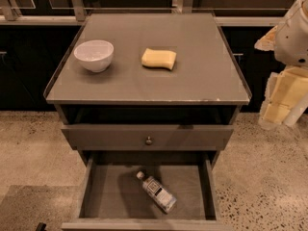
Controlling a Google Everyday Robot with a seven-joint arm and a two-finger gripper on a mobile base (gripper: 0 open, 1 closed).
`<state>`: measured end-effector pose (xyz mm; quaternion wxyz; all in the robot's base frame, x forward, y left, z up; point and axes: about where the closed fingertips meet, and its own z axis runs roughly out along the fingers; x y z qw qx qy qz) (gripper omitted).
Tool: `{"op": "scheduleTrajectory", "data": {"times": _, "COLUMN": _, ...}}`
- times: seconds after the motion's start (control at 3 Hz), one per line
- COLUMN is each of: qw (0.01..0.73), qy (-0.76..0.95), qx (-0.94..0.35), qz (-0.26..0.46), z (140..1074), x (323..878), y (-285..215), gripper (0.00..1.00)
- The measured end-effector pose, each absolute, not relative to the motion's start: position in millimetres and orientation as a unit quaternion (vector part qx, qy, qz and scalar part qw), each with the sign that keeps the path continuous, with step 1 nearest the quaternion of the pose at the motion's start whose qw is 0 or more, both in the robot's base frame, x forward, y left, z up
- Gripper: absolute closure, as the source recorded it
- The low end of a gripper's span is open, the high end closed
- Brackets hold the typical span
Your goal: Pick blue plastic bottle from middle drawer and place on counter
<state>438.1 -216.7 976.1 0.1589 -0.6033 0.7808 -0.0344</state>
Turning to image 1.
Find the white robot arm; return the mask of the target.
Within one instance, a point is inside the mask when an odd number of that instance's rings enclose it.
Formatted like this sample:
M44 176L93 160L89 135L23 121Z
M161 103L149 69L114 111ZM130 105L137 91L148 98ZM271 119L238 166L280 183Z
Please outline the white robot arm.
M266 130L296 124L308 108L308 0L296 0L279 23L257 40L285 65L268 78L259 124Z

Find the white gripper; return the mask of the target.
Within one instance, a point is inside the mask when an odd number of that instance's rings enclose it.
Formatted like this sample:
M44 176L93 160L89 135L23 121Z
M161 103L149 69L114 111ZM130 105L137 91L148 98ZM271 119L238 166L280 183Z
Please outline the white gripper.
M308 66L308 0L296 0L254 48L274 50L275 59L286 65L269 76L259 124L266 130L282 124L291 127L308 108L308 68L300 67Z

